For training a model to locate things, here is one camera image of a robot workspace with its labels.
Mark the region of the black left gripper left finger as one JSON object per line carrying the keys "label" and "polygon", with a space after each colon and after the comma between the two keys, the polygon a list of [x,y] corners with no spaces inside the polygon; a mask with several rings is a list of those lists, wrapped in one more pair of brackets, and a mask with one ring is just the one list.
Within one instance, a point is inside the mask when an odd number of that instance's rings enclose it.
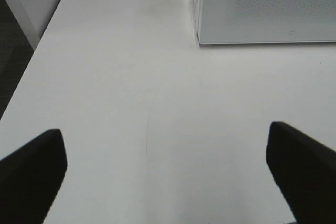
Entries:
{"label": "black left gripper left finger", "polygon": [[1,160],[1,223],[43,223],[67,170],[59,129],[35,137]]}

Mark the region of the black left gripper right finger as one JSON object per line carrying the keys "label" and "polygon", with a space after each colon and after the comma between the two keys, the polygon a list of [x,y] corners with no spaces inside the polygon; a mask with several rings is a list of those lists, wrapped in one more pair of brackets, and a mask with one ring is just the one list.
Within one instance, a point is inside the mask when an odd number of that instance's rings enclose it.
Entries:
{"label": "black left gripper right finger", "polygon": [[335,223],[335,151],[272,122],[266,163],[297,223]]}

